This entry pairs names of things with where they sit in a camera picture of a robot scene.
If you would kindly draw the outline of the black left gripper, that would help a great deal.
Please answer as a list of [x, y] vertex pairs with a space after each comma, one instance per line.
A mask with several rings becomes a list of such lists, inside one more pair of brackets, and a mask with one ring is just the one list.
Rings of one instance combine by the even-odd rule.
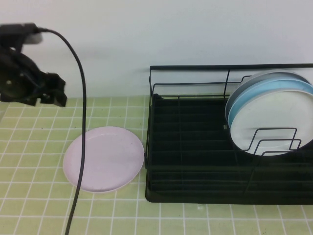
[[65, 107], [65, 86], [66, 82], [56, 73], [39, 72], [34, 75], [30, 72], [0, 72], [1, 102], [35, 106], [39, 99], [41, 104]]

